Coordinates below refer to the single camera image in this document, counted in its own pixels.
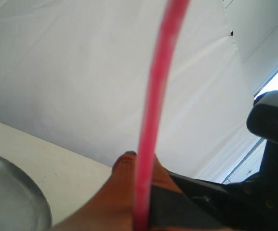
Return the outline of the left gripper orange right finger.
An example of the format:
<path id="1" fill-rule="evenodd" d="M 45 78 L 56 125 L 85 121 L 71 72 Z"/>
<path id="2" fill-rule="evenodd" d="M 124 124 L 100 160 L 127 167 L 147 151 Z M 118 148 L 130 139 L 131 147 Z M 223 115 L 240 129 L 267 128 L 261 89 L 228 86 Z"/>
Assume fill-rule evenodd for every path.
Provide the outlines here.
<path id="1" fill-rule="evenodd" d="M 228 191 L 228 184 L 172 172 L 168 176 L 173 188 L 152 187 L 150 227 L 162 231 L 241 231 L 238 216 L 243 204 Z"/>

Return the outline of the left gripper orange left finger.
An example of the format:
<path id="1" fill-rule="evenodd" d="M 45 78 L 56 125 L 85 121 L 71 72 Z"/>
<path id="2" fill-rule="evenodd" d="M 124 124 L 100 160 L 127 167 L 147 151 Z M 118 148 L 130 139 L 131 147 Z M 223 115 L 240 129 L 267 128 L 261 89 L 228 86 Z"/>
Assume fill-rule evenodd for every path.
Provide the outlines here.
<path id="1" fill-rule="evenodd" d="M 135 161 L 133 151 L 120 156 L 101 189 L 53 230 L 131 231 Z"/>

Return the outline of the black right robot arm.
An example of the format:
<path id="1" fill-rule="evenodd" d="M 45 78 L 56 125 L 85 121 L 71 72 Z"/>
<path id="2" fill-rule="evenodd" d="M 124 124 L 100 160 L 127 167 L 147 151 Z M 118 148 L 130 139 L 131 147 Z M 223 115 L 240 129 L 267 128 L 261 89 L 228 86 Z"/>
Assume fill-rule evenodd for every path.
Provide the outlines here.
<path id="1" fill-rule="evenodd" d="M 267 141 L 260 169 L 227 189 L 243 208 L 238 228 L 243 231 L 278 231 L 278 144 Z"/>

